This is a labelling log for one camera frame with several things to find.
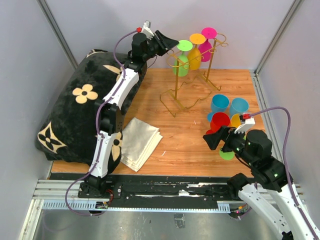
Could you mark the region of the light blue wine glass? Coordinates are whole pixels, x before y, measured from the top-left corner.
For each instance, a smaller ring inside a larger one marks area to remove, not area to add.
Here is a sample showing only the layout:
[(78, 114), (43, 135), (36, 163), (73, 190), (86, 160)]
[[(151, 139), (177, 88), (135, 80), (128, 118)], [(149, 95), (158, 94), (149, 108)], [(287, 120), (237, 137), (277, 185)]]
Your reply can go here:
[(235, 114), (243, 114), (248, 111), (249, 103), (241, 97), (234, 98), (229, 108), (229, 116), (232, 117)]

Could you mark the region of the green wine glass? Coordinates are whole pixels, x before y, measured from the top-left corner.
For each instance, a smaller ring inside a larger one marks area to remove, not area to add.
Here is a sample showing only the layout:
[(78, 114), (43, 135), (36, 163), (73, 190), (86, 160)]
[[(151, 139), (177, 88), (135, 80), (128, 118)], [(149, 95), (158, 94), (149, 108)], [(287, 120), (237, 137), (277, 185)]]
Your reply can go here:
[(232, 160), (233, 157), (240, 156), (244, 150), (246, 137), (240, 134), (234, 134), (227, 137), (223, 146), (219, 150), (219, 155), (224, 160)]
[(188, 64), (189, 60), (186, 56), (186, 52), (190, 51), (193, 48), (193, 44), (189, 40), (180, 40), (179, 44), (176, 46), (180, 51), (180, 55), (175, 61), (175, 67), (173, 67), (173, 73), (178, 73), (179, 77), (185, 77), (189, 72), (190, 65)]

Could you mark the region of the yellow wine glass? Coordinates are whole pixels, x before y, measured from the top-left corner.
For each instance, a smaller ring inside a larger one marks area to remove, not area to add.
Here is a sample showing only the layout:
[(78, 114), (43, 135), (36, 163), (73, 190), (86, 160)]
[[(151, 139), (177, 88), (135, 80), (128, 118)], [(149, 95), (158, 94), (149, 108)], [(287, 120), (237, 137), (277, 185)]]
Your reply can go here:
[(236, 113), (231, 117), (231, 119), (230, 119), (230, 126), (231, 127), (238, 128), (240, 125), (243, 124), (240, 116), (241, 116), (241, 114)]

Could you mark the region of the red wine glass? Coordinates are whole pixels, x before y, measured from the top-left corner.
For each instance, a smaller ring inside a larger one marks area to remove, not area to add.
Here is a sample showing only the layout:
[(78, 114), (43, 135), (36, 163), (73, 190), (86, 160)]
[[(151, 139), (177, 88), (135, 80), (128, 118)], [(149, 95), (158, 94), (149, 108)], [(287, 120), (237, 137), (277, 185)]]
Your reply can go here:
[(224, 112), (216, 112), (210, 120), (210, 129), (206, 131), (206, 135), (216, 133), (221, 127), (230, 127), (231, 119)]

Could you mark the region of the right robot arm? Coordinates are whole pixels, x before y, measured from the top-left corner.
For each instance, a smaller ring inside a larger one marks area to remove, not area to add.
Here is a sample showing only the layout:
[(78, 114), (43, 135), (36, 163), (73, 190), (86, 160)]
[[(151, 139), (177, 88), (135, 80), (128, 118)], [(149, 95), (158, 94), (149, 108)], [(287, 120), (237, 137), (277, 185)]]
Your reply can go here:
[(232, 200), (246, 202), (271, 228), (278, 240), (318, 240), (320, 229), (302, 205), (290, 173), (272, 156), (272, 142), (262, 130), (237, 133), (234, 127), (222, 126), (203, 139), (211, 150), (224, 142), (223, 151), (233, 152), (250, 168), (255, 182), (273, 198), (272, 206), (243, 174), (227, 181), (226, 193)]

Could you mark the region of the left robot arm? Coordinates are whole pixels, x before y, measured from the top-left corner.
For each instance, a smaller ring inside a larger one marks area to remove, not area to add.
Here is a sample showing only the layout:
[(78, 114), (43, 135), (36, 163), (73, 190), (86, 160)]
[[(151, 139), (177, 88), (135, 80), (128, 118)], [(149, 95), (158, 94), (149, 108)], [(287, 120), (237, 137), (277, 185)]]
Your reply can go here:
[(166, 37), (158, 30), (152, 32), (138, 28), (131, 34), (131, 50), (125, 63), (120, 65), (120, 78), (103, 100), (96, 104), (96, 148), (89, 171), (82, 177), (80, 195), (101, 198), (111, 193), (106, 176), (114, 171), (121, 160), (125, 99), (138, 83), (147, 61), (163, 56), (179, 44), (178, 40)]

